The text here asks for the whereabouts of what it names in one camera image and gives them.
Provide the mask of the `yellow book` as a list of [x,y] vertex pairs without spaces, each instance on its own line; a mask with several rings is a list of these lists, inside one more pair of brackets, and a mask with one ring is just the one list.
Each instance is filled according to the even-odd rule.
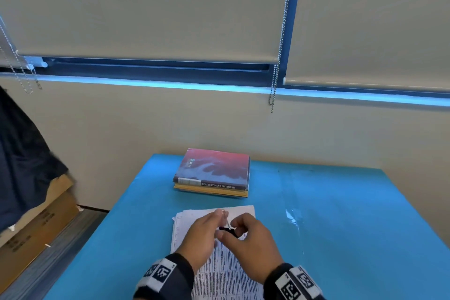
[[205,186],[187,186],[181,184],[175,184],[174,189],[179,191],[200,193],[200,194],[210,194],[210,195],[221,195],[221,196],[232,196],[232,197],[248,197],[248,191],[218,188],[218,187],[205,187]]

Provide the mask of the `blue table cover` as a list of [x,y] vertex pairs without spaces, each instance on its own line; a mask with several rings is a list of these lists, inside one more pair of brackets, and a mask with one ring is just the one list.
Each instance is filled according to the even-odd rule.
[[450,249],[378,169],[252,161],[246,199],[173,189],[180,155],[143,166],[45,300],[131,300],[183,210],[253,205],[327,300],[450,300]]

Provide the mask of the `dark blue garment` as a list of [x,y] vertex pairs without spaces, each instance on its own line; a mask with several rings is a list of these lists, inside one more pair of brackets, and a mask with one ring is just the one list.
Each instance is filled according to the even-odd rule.
[[37,126],[0,86],[0,233],[44,203],[51,182],[67,172]]

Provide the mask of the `stack of printed papers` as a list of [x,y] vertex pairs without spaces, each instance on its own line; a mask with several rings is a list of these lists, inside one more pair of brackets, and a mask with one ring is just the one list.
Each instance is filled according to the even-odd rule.
[[[184,210],[173,217],[171,253],[182,243],[188,229],[200,217],[213,212]],[[263,286],[251,280],[237,258],[220,242],[194,278],[192,300],[264,300]]]

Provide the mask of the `large beige roller blind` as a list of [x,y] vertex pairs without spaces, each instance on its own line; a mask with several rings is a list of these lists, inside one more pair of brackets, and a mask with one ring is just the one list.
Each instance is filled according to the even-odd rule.
[[0,0],[23,56],[273,64],[285,0]]

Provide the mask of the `narrow beige roller blind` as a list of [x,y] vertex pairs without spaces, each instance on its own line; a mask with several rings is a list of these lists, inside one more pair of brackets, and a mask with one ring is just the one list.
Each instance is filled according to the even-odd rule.
[[26,61],[17,53],[14,45],[9,40],[7,31],[0,16],[0,68],[25,68]]

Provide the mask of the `brown cardboard box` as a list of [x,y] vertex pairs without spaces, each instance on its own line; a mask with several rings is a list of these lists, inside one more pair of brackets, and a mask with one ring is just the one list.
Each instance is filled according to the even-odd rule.
[[44,203],[0,233],[0,295],[79,214],[72,185],[66,174],[55,178]]

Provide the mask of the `black binder clip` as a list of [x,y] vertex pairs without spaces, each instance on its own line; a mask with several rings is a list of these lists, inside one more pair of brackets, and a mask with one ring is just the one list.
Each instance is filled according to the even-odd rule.
[[232,234],[235,238],[239,238],[239,236],[236,234],[235,229],[233,227],[231,227],[231,225],[230,225],[228,220],[226,221],[226,225],[225,226],[218,227],[217,229],[221,230],[221,231],[228,232],[228,233]]

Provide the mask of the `person's right hand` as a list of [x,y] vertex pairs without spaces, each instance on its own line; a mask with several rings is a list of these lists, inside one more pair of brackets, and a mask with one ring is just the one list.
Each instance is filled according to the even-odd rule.
[[232,227],[242,229],[246,237],[240,245],[224,245],[239,261],[251,280],[264,284],[268,275],[284,260],[271,232],[250,213],[231,221]]

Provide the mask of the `person's left hand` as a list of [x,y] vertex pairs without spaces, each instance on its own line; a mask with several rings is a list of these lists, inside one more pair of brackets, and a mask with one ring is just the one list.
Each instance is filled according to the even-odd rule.
[[176,253],[183,256],[194,275],[207,262],[215,248],[215,231],[206,226],[206,217],[200,217],[188,229]]

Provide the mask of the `blue window frame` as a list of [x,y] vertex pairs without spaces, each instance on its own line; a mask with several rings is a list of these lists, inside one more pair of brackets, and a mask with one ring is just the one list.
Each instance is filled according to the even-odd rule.
[[443,98],[444,101],[417,101],[415,103],[450,107],[450,92],[285,85],[284,78],[289,60],[296,5],[297,0],[285,0],[278,57],[273,64],[23,56],[15,48],[16,53],[26,61],[26,67],[0,68],[0,71],[15,76],[28,93],[32,92],[32,78],[40,87],[37,78],[41,75],[85,76],[167,83],[267,87],[270,89],[268,94],[271,106],[274,104],[275,96],[281,98],[281,95],[289,95],[291,89],[299,89],[305,90],[306,93],[318,90],[320,93],[399,94],[412,97]]

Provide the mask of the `red and blue book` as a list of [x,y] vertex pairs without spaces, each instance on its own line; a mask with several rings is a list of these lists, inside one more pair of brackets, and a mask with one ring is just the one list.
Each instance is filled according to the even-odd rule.
[[249,155],[189,148],[173,178],[176,185],[247,192]]

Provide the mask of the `black marker wrist band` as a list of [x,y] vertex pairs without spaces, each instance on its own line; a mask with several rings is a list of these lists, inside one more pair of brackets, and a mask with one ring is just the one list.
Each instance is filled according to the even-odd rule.
[[188,260],[173,253],[157,260],[136,286],[133,300],[192,300],[194,271]]
[[263,284],[264,300],[326,300],[304,268],[282,263]]

